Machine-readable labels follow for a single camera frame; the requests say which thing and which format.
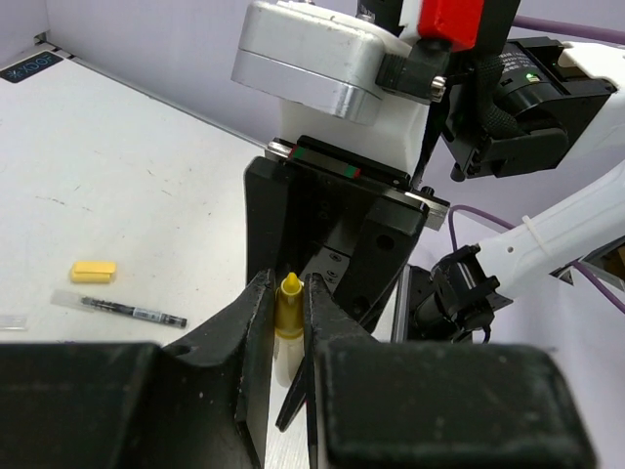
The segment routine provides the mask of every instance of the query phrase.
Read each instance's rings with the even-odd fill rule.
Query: clear plastic object
[[[52,298],[50,298],[50,303],[74,310],[94,311],[94,308],[90,308],[82,302],[84,297],[85,295],[73,293],[71,291],[55,290],[52,294]]]
[[[26,315],[0,315],[0,330],[27,330]]]

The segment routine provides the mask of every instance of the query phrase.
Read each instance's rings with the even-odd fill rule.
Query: black pen
[[[149,320],[150,322],[158,322],[159,324],[172,325],[180,329],[187,327],[187,320],[185,318],[166,315],[164,313],[160,313],[159,311],[148,310],[146,308],[137,308],[135,306],[122,305],[121,303],[113,303],[111,301],[100,300],[91,296],[83,296],[68,291],[57,290],[52,297],[52,303],[71,308],[77,307],[80,309],[116,313],[117,315],[128,316],[138,320]]]

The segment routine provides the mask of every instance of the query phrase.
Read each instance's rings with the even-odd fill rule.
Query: yellow eraser
[[[116,270],[114,262],[78,261],[71,266],[69,278],[75,283],[111,283]]]

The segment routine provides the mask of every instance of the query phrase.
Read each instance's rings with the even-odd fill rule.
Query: screw
[[[446,82],[447,78],[438,75],[434,77],[434,80],[432,80],[430,95],[434,103],[440,103],[442,101],[442,97],[445,95],[446,91]]]

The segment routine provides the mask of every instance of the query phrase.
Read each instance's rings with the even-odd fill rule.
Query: yellow bottle cap
[[[304,327],[304,288],[291,272],[280,284],[275,295],[275,333],[284,339],[297,339]]]
[[[287,295],[297,295],[302,291],[302,284],[294,272],[289,273],[282,282],[282,291]]]

